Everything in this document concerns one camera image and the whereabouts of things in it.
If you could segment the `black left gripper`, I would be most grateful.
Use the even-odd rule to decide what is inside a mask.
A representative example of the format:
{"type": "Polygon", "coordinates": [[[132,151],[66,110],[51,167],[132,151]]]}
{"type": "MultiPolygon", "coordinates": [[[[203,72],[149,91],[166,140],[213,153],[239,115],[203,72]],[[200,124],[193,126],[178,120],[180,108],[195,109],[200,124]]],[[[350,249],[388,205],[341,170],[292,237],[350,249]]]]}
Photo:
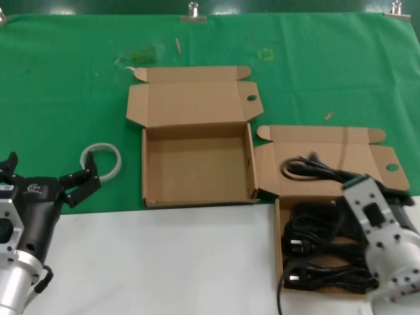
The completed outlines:
{"type": "Polygon", "coordinates": [[[16,152],[1,162],[1,183],[17,187],[16,208],[24,225],[18,250],[25,251],[44,263],[58,222],[66,203],[74,208],[101,188],[93,153],[88,151],[85,168],[60,177],[22,177],[15,173],[16,152]]]}

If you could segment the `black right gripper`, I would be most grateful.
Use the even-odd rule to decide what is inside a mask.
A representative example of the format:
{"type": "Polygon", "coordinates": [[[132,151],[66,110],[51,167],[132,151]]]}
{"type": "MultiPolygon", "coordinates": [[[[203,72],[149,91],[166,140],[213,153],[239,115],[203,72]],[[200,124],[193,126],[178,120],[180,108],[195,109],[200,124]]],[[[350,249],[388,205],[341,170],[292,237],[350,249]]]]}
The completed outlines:
{"type": "Polygon", "coordinates": [[[395,218],[391,224],[397,222],[400,225],[399,230],[409,230],[419,236],[419,232],[404,209],[405,206],[415,205],[411,194],[405,190],[387,188],[385,186],[382,188],[382,194],[395,218]]]}

